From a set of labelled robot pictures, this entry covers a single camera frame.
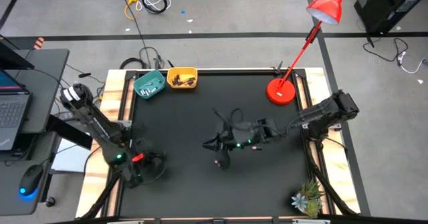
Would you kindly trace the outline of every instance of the laptop keyboard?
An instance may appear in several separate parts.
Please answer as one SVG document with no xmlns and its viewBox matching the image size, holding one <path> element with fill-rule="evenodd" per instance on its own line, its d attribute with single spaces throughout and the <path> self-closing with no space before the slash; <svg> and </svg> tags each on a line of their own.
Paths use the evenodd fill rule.
<svg viewBox="0 0 428 224">
<path fill-rule="evenodd" d="M 23 102 L 0 102 L 0 128 L 17 127 L 24 108 Z"/>
</svg>

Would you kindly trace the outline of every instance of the lamp shade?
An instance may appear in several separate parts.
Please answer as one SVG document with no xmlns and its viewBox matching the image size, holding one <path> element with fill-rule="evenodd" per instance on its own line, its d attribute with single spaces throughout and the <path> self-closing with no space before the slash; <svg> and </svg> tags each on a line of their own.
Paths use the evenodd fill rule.
<svg viewBox="0 0 428 224">
<path fill-rule="evenodd" d="M 342 17 L 343 0 L 315 0 L 306 8 L 308 13 L 324 23 L 338 25 Z"/>
</svg>

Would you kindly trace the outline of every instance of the computer mouse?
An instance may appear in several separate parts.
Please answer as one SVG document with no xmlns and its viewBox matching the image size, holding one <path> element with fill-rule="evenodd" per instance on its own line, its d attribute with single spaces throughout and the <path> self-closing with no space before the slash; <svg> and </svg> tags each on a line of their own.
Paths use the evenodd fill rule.
<svg viewBox="0 0 428 224">
<path fill-rule="evenodd" d="M 42 174 L 43 166 L 41 164 L 30 166 L 21 178 L 19 193 L 23 196 L 31 195 L 39 185 Z"/>
</svg>

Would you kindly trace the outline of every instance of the red lamp base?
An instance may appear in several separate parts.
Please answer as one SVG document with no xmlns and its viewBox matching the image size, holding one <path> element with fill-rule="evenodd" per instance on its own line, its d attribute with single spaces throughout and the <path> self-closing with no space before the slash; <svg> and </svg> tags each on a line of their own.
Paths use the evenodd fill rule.
<svg viewBox="0 0 428 224">
<path fill-rule="evenodd" d="M 290 81 L 286 81 L 281 87 L 278 87 L 281 81 L 281 78 L 272 80 L 267 85 L 266 95 L 275 104 L 289 104 L 296 97 L 296 89 Z"/>
</svg>

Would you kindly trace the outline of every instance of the red desk lamp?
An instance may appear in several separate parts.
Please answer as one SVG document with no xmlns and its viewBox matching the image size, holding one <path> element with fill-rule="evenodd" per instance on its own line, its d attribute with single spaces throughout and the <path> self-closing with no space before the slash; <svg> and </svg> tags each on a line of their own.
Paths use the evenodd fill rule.
<svg viewBox="0 0 428 224">
<path fill-rule="evenodd" d="M 322 22 L 326 22 L 331 25 L 338 25 L 340 18 L 342 17 L 342 1 L 343 0 L 315 0 L 306 8 L 308 13 L 319 20 L 316 27 L 313 27 L 309 35 L 306 38 L 306 43 L 300 51 L 297 58 L 294 60 L 287 73 L 283 78 L 276 78 L 272 80 L 266 89 L 267 97 L 275 104 L 288 104 L 296 96 L 296 89 L 293 84 L 287 80 L 291 74 L 297 61 L 302 57 L 302 54 L 312 43 L 316 37 L 316 34 L 320 30 Z"/>
</svg>

